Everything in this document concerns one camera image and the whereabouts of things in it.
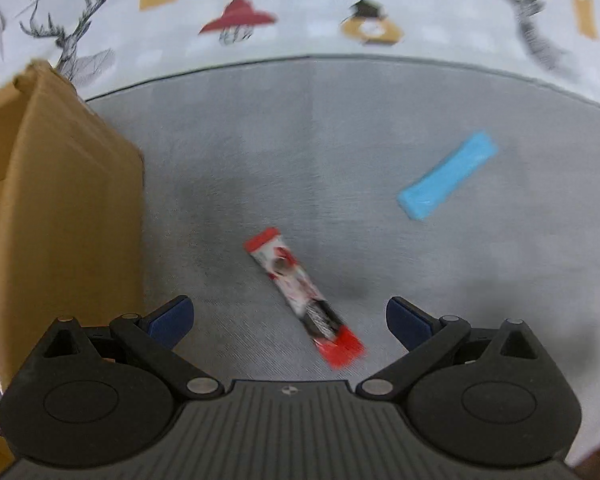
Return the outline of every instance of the red pendant lamp print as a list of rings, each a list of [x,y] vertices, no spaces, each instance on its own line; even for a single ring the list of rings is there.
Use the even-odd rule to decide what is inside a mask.
[[[220,32],[220,43],[233,44],[248,40],[258,25],[271,25],[277,17],[269,12],[255,10],[250,0],[231,0],[222,16],[208,22],[200,29],[204,32]]]

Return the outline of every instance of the cardboard box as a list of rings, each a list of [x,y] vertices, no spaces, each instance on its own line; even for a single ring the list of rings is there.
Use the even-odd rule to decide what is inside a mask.
[[[138,149],[46,62],[0,90],[2,391],[57,316],[142,309],[142,209]]]

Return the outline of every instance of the ribbed gray panel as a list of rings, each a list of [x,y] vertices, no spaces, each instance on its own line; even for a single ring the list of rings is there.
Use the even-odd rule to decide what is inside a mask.
[[[574,480],[560,463],[515,472],[467,466],[424,446],[398,409],[356,397],[342,381],[238,381],[190,402],[151,449],[88,471],[20,461],[5,480]]]

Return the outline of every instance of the candy stick packet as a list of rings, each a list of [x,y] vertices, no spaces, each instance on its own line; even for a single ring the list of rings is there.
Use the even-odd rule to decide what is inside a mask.
[[[244,248],[276,283],[331,367],[345,367],[364,353],[360,340],[331,309],[277,228],[265,229],[245,242]]]

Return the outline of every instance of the deer illustration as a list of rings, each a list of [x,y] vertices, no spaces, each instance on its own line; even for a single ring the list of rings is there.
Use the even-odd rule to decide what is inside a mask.
[[[62,25],[54,24],[51,13],[47,15],[47,27],[37,25],[35,22],[38,2],[29,19],[29,28],[20,22],[20,28],[32,38],[56,38],[56,46],[62,49],[56,70],[76,86],[88,84],[114,60],[112,50],[104,50],[94,56],[78,57],[78,41],[91,26],[91,17],[107,0],[84,0],[86,8],[80,15],[74,31],[68,34]]]
[[[516,13],[518,32],[525,42],[529,54],[545,69],[563,75],[572,75],[570,67],[564,65],[567,54],[538,32],[534,16],[544,8],[542,0],[507,0]]]

